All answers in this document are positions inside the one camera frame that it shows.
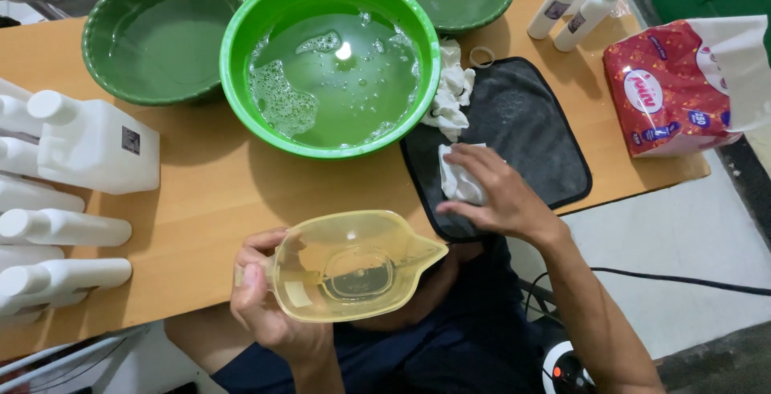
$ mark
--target plastic measuring jug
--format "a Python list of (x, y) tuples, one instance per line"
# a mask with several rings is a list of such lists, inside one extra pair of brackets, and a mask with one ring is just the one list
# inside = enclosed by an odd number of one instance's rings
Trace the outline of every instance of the plastic measuring jug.
[(337, 213), (305, 221), (263, 266), (281, 308), (300, 321), (334, 322), (397, 310), (420, 274), (447, 255), (387, 210)]

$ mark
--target gray towel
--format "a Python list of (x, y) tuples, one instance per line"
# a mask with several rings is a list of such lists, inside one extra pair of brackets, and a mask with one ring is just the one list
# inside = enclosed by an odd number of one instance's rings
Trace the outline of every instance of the gray towel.
[[(512, 57), (477, 69), (471, 105), (463, 111), (469, 128), (459, 141), (487, 143), (552, 209), (592, 190), (592, 174), (562, 108), (528, 60)], [(436, 214), (436, 205), (446, 199), (439, 178), (440, 144), (450, 142), (437, 128), (418, 124), (401, 141), (407, 168), (434, 231), (448, 242), (477, 241), (486, 233), (470, 221)]]

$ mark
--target crumpled tissue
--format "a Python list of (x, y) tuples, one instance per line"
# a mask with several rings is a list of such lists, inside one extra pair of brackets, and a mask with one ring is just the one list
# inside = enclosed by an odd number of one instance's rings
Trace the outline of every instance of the crumpled tissue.
[(460, 112), (460, 107), (471, 103), (469, 97), (477, 73), (460, 67), (460, 45), (457, 41), (442, 41), (439, 49), (442, 52), (439, 88), (420, 123), (439, 128), (448, 140), (457, 143), (460, 132), (469, 127), (469, 120)]
[[(487, 147), (487, 144), (473, 144)], [(478, 206), (487, 204), (487, 192), (479, 181), (460, 165), (447, 163), (444, 155), (453, 151), (449, 145), (439, 146), (439, 175), (442, 178), (442, 191), (448, 200), (465, 201)]]

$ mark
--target wooden table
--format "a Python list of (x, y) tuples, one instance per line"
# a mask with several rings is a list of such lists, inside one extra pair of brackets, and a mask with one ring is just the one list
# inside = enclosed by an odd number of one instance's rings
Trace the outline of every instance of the wooden table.
[[(543, 0), (514, 0), (496, 22), (462, 37), (498, 58), (518, 55), (539, 67), (560, 100), (592, 170), (589, 197), (566, 213), (707, 176), (702, 155), (628, 157), (601, 61), (608, 45), (640, 27), (633, 16), (606, 19), (568, 54), (551, 39), (533, 41), (526, 23)], [(82, 304), (49, 311), (33, 325), (0, 331), (0, 359), (86, 339), (198, 308), (230, 296), (233, 256), (249, 233), (333, 212), (388, 209), (420, 234), (438, 239), (426, 218), (398, 145), (365, 158), (318, 162), (274, 149), (239, 123), (223, 100), (205, 106), (141, 108), (105, 93), (82, 63), (83, 19), (0, 30), (0, 78), (30, 91), (115, 103), (161, 134), (159, 190), (111, 196), (61, 186), (88, 201), (91, 214), (131, 222), (118, 248), (75, 247), (70, 257), (128, 257), (131, 281), (95, 292)]]

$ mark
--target concrete floor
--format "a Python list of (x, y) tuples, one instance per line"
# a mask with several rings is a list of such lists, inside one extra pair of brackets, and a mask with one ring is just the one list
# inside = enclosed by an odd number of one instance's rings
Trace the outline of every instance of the concrete floor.
[[(771, 288), (771, 252), (716, 153), (709, 151), (706, 158), (712, 175), (705, 179), (565, 216), (590, 265)], [(514, 239), (509, 245), (512, 266), (522, 278), (532, 281), (545, 271), (534, 248)], [(767, 298), (613, 274), (598, 276), (654, 359), (771, 320)], [(539, 285), (548, 288), (548, 279)], [(88, 368), (103, 355), (95, 354), (80, 367)], [(95, 392), (116, 394), (165, 392), (190, 381), (199, 383), (200, 392), (224, 392), (165, 339), (161, 322), (155, 322), (145, 335), (128, 341), (109, 359), (46, 392), (67, 393), (91, 385), (96, 385)]]

